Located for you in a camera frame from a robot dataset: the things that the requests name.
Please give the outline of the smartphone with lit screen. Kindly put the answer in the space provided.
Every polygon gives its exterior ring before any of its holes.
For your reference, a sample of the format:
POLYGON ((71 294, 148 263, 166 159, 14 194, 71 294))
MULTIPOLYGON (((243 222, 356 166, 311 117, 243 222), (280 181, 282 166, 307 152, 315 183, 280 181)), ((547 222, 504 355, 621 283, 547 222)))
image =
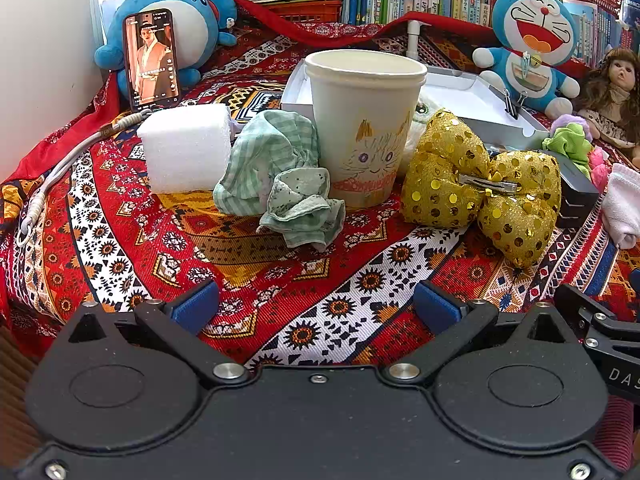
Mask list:
POLYGON ((135 110, 179 101, 174 26, 168 9, 131 14, 124 21, 128 96, 135 110))

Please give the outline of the blue round plush toy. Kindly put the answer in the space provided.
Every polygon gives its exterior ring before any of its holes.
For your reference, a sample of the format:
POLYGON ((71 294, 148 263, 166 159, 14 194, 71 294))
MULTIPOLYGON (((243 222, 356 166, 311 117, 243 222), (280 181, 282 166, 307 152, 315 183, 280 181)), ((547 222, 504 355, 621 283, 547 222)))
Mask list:
POLYGON ((173 103, 216 48, 236 45, 237 18, 234 0, 122 0, 94 60, 133 106, 173 103))

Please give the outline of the white shallow cardboard box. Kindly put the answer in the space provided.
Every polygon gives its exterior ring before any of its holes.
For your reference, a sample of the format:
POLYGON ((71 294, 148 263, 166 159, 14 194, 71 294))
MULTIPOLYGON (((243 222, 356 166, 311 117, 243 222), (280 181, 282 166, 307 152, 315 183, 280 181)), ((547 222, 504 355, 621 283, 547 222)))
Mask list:
MULTIPOLYGON (((461 74, 443 74, 427 67, 427 75, 421 91, 443 110, 449 110, 461 118, 480 137, 491 155, 512 151, 537 151, 556 158, 542 148, 546 133, 513 119, 504 110, 504 96, 484 79, 461 74)), ((283 93, 282 107, 296 112, 314 122, 311 90, 305 73, 305 60, 297 66, 283 93)), ((572 166, 559 162, 561 190, 563 172, 572 166)))

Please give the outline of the white pvc pipe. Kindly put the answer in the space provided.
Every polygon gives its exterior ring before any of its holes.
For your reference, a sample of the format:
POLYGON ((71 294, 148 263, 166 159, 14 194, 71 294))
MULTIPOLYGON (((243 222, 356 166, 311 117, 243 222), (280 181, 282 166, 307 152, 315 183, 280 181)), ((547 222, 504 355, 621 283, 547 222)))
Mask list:
POLYGON ((421 23, 416 20, 408 21, 407 27, 407 50, 406 55, 417 61, 419 56, 419 38, 421 31, 421 23))

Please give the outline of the Doraemon plush toy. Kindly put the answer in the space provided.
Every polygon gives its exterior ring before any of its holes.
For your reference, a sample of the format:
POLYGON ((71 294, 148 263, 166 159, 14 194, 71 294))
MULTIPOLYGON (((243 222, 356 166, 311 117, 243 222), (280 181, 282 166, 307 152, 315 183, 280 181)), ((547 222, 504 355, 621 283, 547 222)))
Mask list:
POLYGON ((573 113, 578 81, 558 70, 573 54, 577 26, 560 0, 496 0, 492 29, 501 46, 477 48, 480 76, 509 98, 555 120, 573 113))

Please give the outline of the white foam block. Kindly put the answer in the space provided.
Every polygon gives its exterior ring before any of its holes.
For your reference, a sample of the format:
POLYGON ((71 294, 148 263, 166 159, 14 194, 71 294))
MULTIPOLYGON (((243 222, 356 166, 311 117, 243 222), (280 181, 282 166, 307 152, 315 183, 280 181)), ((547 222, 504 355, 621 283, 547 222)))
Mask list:
POLYGON ((231 133, 224 104, 177 106, 153 113, 137 130, 152 192, 212 190, 226 172, 231 133))

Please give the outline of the black binder clip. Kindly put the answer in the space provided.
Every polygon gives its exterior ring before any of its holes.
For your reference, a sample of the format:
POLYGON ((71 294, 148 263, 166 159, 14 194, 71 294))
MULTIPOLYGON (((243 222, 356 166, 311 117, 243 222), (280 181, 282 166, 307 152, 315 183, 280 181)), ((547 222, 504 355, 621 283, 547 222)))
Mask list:
POLYGON ((518 119, 520 116, 521 108, 524 101, 528 97, 528 91, 515 92, 515 96, 512 96, 508 89, 504 89, 504 102, 506 103, 506 112, 513 118, 518 119))

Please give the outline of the pink soft flower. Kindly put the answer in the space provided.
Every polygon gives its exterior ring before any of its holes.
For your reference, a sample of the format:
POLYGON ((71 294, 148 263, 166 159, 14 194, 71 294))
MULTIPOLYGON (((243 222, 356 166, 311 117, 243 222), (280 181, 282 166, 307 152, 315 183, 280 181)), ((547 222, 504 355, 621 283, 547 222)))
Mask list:
POLYGON ((588 153, 590 179, 600 194, 603 194, 608 186, 608 176, 611 173, 611 164, 608 162, 608 153, 600 146, 594 146, 588 153))

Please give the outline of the red patterned table cloth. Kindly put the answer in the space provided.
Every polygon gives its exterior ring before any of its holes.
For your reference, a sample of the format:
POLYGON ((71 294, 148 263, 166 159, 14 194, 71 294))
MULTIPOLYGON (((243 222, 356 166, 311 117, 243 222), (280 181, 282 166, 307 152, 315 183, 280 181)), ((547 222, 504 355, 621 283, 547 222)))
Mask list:
POLYGON ((25 352, 39 356, 86 300, 108 312, 171 300, 211 278, 217 314, 202 338, 250 367, 382 363, 427 340, 413 309, 422 280, 460 299, 518 312, 568 283, 621 320, 639 316, 629 275, 637 249, 619 250, 597 212, 557 230, 546 253, 515 269, 477 226, 434 230, 405 222, 399 198, 352 211, 324 252, 287 248, 254 218, 216 211, 207 192, 154 195, 133 131, 103 141, 48 193, 34 232, 18 224, 48 171, 124 103, 114 81, 65 127, 40 141, 1 183, 1 315, 25 352))

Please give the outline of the gold sequin bow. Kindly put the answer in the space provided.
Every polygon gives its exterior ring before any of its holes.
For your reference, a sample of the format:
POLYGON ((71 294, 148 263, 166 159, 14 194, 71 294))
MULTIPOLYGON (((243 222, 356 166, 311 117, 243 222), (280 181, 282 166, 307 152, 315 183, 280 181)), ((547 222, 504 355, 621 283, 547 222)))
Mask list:
POLYGON ((416 144, 400 197, 406 221, 439 229, 475 222, 506 260, 524 269, 551 240, 561 171, 546 153, 489 154, 470 126, 441 108, 416 144))

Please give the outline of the lime green cloth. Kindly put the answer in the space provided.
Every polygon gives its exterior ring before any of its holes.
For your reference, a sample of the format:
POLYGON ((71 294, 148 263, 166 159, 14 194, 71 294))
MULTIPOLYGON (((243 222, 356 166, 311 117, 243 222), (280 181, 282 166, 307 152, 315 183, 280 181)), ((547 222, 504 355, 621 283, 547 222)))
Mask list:
POLYGON ((592 145, 585 138, 581 126, 559 128, 553 136, 542 141, 542 148, 565 156, 586 178, 590 178, 588 153, 592 145))

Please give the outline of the purple fluffy plush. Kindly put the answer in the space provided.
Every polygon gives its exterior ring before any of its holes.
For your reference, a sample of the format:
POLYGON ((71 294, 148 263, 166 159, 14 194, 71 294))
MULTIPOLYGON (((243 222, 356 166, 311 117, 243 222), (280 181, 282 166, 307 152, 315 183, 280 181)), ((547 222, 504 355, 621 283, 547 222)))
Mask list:
POLYGON ((582 127, 582 132, 585 135, 585 138, 591 142, 593 140, 591 130, 588 122, 582 116, 572 115, 572 114, 562 114, 560 117, 556 118, 550 127, 550 134, 553 136, 555 131, 559 128, 568 127, 569 125, 578 125, 582 127))

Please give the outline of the brown haired doll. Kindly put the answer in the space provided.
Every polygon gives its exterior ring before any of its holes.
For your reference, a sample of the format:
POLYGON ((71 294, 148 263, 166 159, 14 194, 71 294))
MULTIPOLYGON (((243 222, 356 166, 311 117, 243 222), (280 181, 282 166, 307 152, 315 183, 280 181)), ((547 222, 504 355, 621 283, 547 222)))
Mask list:
POLYGON ((639 57, 615 48, 580 85, 574 111, 585 119, 593 139, 620 150, 639 168, 639 57))

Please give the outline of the pale pink sock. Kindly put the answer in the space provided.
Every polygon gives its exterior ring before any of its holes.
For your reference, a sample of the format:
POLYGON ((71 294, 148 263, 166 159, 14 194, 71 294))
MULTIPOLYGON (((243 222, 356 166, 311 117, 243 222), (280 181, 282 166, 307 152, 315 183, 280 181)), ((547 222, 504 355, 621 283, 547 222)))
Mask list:
POLYGON ((637 245, 640 234, 639 173, 614 164, 601 206, 603 224, 618 249, 637 245))

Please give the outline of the white paper cup cat drawing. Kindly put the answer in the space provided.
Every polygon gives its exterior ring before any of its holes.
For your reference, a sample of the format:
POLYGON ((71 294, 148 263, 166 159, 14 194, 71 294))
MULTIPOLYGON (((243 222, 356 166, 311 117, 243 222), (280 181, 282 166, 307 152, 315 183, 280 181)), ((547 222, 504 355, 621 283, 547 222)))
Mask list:
POLYGON ((404 56, 359 49, 305 58, 320 165, 330 196, 352 209, 390 196, 427 68, 404 56))

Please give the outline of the green checked scrunchie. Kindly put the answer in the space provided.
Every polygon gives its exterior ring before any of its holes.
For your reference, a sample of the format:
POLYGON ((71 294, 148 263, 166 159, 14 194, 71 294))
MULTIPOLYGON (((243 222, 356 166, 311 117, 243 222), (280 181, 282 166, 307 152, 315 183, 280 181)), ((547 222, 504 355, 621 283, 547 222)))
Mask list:
POLYGON ((257 216, 258 229, 281 234, 289 248, 323 252, 341 233, 346 206, 329 196, 330 173, 319 165, 319 154, 311 120, 265 110, 236 137, 213 190, 215 206, 223 214, 257 216))

